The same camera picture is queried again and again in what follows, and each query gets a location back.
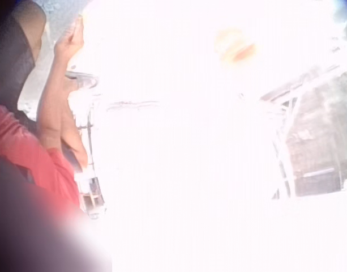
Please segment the person's right hand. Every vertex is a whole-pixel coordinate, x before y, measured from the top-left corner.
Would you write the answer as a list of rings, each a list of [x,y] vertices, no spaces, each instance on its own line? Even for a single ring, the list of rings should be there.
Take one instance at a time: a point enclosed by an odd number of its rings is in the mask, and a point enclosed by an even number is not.
[[[64,31],[54,46],[54,57],[59,60],[68,62],[84,45],[83,42],[68,42],[67,31]]]

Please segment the grey metal round pan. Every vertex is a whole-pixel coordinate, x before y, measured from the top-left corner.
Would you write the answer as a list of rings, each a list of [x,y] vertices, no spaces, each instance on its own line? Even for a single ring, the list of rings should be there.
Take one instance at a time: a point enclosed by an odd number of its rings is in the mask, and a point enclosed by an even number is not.
[[[65,77],[75,80],[77,82],[78,89],[95,88],[99,82],[99,78],[92,74],[78,73],[75,71],[67,71],[65,73]]]

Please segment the white metal frame rack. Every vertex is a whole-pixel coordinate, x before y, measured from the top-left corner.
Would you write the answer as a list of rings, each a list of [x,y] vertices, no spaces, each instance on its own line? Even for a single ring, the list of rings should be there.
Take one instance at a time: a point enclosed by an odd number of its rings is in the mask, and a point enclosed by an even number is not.
[[[347,67],[314,67],[261,95],[275,128],[277,198],[347,190]]]

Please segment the orange yellow round object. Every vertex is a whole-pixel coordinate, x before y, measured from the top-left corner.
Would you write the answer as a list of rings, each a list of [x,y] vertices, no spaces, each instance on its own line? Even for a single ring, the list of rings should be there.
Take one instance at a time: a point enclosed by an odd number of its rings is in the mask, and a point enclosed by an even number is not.
[[[241,29],[227,28],[217,34],[214,50],[223,63],[238,65],[252,59],[257,46]]]

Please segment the brown wooden stool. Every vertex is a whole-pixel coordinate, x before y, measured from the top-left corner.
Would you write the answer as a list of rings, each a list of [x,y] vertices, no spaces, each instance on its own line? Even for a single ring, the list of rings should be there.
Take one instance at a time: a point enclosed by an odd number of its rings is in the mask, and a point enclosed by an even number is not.
[[[97,220],[105,215],[106,204],[97,177],[81,180],[79,190],[82,209],[91,219]]]

